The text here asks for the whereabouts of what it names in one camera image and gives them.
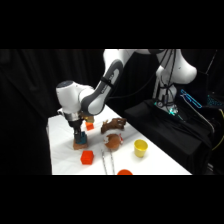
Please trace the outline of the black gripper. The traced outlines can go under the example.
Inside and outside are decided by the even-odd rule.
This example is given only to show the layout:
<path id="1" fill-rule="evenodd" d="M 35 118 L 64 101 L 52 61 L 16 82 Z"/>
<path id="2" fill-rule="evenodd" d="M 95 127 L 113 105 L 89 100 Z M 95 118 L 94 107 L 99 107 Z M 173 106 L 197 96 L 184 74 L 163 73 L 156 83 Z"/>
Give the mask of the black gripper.
<path id="1" fill-rule="evenodd" d="M 81 125 L 83 120 L 79 119 L 76 121 L 69 121 L 69 126 L 74 129 L 74 139 L 75 143 L 79 143 L 79 133 L 81 132 Z M 84 133 L 84 141 L 87 141 L 87 135 Z"/>

